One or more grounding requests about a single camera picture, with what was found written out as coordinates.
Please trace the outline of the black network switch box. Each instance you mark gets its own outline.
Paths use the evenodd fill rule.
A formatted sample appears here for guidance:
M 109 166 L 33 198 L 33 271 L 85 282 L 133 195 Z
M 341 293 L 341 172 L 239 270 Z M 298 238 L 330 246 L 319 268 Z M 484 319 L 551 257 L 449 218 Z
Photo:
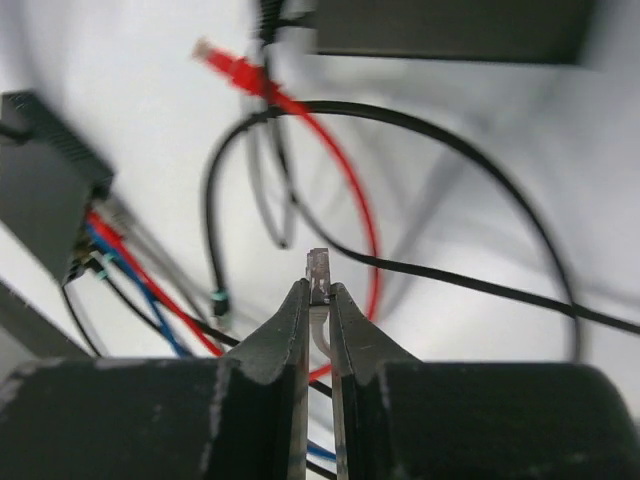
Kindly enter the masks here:
M 114 173 L 33 91 L 4 93 L 1 121 L 23 135 L 1 146 L 1 222 L 63 285 L 80 271 L 88 211 Z

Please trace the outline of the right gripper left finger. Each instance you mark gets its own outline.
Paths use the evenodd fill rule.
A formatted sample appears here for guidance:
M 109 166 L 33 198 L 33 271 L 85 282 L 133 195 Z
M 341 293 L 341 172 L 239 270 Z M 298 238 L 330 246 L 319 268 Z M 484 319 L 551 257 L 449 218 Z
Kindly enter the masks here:
M 276 313 L 224 358 L 219 477 L 306 476 L 309 283 L 293 283 Z

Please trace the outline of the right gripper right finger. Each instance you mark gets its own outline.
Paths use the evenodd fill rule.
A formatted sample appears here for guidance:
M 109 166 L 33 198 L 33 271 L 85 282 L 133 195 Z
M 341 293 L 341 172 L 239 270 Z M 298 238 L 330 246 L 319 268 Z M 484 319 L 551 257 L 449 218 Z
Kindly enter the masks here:
M 417 358 L 372 323 L 341 283 L 331 286 L 329 335 L 337 477 L 386 479 L 393 447 L 384 368 Z

